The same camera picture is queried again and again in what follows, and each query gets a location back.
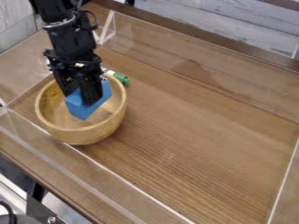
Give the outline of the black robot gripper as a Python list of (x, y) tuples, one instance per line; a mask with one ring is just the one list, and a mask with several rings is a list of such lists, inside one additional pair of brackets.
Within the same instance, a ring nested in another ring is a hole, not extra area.
[(64, 96), (80, 89), (82, 103), (90, 106), (102, 97), (100, 57), (86, 14), (44, 14), (41, 28), (50, 40), (42, 52)]

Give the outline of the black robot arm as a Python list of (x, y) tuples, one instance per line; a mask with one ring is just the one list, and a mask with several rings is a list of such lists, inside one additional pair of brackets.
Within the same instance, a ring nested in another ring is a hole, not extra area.
[(98, 21), (89, 22), (88, 10), (81, 10), (70, 0), (30, 0), (41, 16), (52, 49), (45, 49), (48, 68), (64, 96), (80, 91), (82, 103), (90, 106), (102, 97), (101, 58), (94, 54), (93, 31)]

